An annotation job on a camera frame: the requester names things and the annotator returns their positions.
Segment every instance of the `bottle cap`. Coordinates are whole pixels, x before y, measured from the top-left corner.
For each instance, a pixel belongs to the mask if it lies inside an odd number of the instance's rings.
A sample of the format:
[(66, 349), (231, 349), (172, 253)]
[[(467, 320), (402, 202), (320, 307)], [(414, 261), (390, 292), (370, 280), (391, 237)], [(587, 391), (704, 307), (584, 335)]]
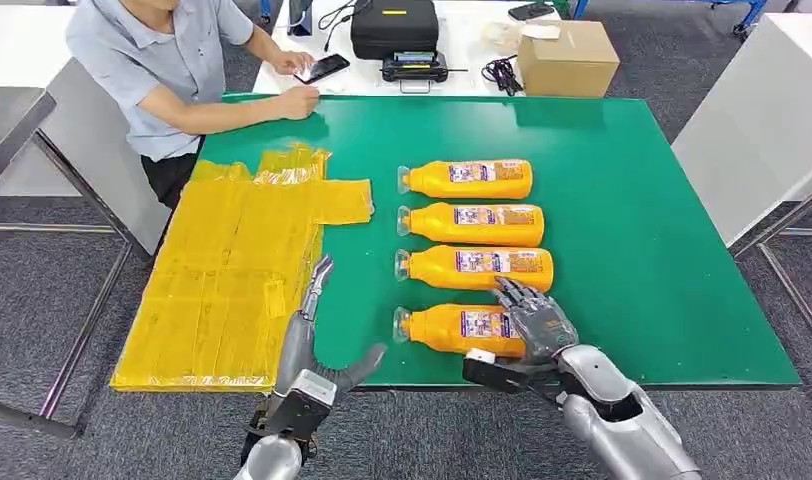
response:
[(410, 185), (410, 170), (409, 167), (397, 167), (397, 192), (406, 193), (412, 191)]
[(409, 207), (397, 209), (397, 234), (401, 237), (412, 233), (412, 211)]
[(403, 307), (394, 310), (394, 325), (392, 338), (395, 343), (403, 343), (409, 340), (409, 322), (412, 320), (412, 312)]
[(398, 282), (409, 278), (409, 252), (402, 248), (394, 254), (394, 278)]

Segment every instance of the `black case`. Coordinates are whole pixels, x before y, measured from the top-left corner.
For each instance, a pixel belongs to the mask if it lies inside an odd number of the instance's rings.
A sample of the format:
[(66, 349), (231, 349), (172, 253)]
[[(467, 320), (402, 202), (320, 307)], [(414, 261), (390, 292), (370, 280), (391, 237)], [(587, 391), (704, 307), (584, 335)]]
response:
[(438, 16), (429, 0), (368, 0), (353, 16), (353, 53), (365, 60), (382, 60), (394, 52), (434, 52)]

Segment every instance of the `smartphone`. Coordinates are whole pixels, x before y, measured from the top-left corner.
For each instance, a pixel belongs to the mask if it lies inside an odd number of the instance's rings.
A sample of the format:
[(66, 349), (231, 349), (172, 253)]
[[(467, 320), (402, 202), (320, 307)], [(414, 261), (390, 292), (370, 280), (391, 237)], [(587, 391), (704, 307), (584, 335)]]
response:
[(304, 85), (309, 85), (339, 70), (344, 70), (349, 65), (350, 62), (346, 58), (336, 53), (318, 60), (302, 73), (295, 74), (294, 78), (303, 82)]
[(518, 20), (519, 22), (523, 22), (525, 20), (529, 20), (531, 18), (538, 18), (544, 15), (550, 15), (556, 11), (555, 8), (551, 7), (546, 3), (531, 3), (529, 5), (521, 5), (520, 7), (510, 8), (509, 9), (509, 16)]

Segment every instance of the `bottle label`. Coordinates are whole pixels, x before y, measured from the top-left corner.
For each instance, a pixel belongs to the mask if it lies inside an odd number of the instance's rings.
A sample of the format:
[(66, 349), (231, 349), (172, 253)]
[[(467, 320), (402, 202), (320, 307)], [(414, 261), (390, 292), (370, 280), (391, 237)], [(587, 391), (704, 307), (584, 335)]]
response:
[(463, 337), (521, 338), (505, 313), (464, 310), (460, 319), (460, 333)]
[(453, 223), (457, 225), (533, 225), (533, 207), (454, 207)]
[(499, 252), (458, 250), (456, 270), (464, 273), (538, 273), (543, 271), (543, 266), (538, 252), (532, 250)]
[(519, 180), (524, 178), (524, 163), (520, 160), (457, 162), (450, 165), (448, 172), (454, 183)]

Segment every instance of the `black pants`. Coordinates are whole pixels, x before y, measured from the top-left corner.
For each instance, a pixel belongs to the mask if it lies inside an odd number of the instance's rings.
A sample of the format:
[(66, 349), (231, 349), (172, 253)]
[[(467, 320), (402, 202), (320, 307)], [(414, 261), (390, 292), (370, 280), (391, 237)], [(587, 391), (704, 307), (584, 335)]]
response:
[(200, 145), (197, 147), (196, 153), (163, 158), (158, 162), (141, 155), (141, 166), (144, 167), (150, 187), (156, 192), (156, 198), (171, 210), (176, 210), (179, 194), (182, 193), (182, 188), (191, 177), (194, 164), (197, 163), (197, 157), (200, 156), (203, 138), (200, 137)]

